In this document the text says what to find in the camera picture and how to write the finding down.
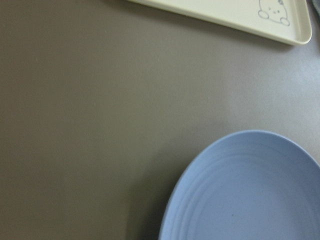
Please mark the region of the blue round plate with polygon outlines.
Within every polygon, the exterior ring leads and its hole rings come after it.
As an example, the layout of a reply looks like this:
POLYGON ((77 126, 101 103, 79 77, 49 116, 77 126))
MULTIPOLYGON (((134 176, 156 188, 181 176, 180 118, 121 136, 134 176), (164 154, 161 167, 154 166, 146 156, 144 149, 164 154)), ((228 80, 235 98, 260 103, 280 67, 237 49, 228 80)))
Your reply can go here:
POLYGON ((161 240, 317 240, 320 166, 273 132, 247 130, 204 149, 169 198, 161 240))

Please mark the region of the cream rabbit tray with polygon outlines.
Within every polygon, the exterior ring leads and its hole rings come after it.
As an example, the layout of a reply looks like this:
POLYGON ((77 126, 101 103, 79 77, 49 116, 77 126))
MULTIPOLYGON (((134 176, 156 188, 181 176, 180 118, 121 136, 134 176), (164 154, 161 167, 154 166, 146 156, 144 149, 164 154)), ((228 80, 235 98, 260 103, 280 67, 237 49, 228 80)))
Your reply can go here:
POLYGON ((293 46, 305 45, 312 38, 305 0, 138 0, 137 4, 293 46))

